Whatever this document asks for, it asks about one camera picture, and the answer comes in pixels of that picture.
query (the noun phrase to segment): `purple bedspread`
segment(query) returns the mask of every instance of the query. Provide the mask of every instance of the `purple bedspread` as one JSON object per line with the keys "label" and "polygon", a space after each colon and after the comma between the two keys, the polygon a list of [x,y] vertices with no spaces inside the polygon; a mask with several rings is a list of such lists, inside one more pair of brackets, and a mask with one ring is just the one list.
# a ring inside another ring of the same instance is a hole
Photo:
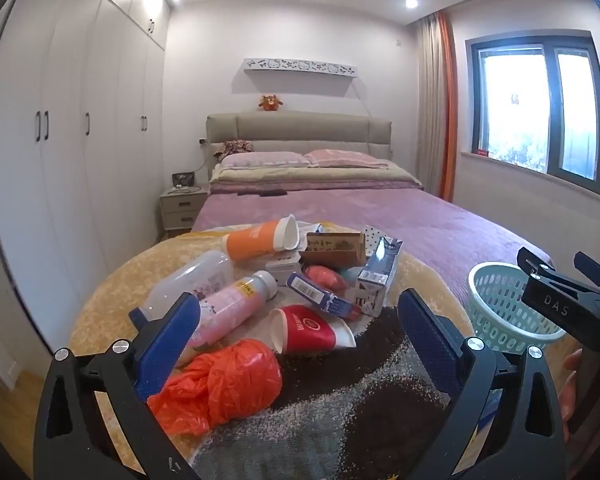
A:
{"label": "purple bedspread", "polygon": [[305,222],[329,221],[359,230],[369,224],[404,240],[402,247],[436,269],[463,305],[467,276],[476,264],[515,264],[522,246],[550,262],[524,238],[418,189],[304,190],[271,197],[212,194],[193,230],[265,222],[291,213]]}

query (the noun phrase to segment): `plastic basket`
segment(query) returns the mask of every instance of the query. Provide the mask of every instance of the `plastic basket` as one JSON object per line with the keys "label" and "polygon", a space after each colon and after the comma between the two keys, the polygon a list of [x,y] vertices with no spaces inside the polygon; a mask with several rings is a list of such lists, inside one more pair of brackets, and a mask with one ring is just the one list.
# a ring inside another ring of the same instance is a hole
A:
{"label": "plastic basket", "polygon": [[467,314],[475,335],[492,350],[520,354],[527,345],[544,349],[565,331],[520,300],[528,276],[517,266],[497,262],[469,272]]}

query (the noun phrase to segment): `headboard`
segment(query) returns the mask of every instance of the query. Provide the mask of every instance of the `headboard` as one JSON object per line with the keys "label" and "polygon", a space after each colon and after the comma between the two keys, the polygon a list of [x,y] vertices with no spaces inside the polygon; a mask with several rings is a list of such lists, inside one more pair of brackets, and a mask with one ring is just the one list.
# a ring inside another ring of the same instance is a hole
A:
{"label": "headboard", "polygon": [[226,140],[250,140],[256,152],[305,154],[330,148],[391,159],[391,121],[313,112],[241,112],[214,114],[206,119],[206,160],[209,172],[214,153]]}

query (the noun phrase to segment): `orange cup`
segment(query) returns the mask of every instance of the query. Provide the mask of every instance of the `orange cup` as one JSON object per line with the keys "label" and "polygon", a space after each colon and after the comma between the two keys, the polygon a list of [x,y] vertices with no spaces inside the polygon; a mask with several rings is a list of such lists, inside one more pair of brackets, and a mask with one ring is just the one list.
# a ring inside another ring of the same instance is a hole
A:
{"label": "orange cup", "polygon": [[243,262],[295,249],[300,242],[298,222],[293,215],[234,231],[222,238],[222,248],[234,262]]}

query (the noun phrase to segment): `window sill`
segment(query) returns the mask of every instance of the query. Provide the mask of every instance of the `window sill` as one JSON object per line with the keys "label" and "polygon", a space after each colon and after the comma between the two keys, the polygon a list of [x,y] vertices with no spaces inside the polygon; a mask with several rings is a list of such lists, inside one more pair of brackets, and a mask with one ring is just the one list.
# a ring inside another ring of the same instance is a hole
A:
{"label": "window sill", "polygon": [[466,156],[468,158],[474,158],[477,160],[483,160],[487,163],[490,162],[491,164],[497,164],[498,166],[505,166],[514,171],[521,171],[522,173],[531,174],[538,178],[544,178],[546,180],[554,182],[555,184],[561,184],[562,186],[565,186],[573,191],[582,193],[582,194],[589,196],[590,198],[596,199],[600,202],[600,195],[598,195],[597,193],[594,193],[593,191],[590,191],[588,189],[584,189],[583,187],[580,187],[577,184],[572,184],[571,182],[568,182],[568,181],[558,178],[556,176],[553,176],[553,175],[550,175],[547,173],[540,173],[539,171],[530,170],[529,168],[524,168],[523,166],[517,166],[515,164],[510,164],[509,162],[504,162],[503,160],[498,160],[497,158],[491,158],[489,156],[477,155],[477,153],[460,152],[460,155]]}

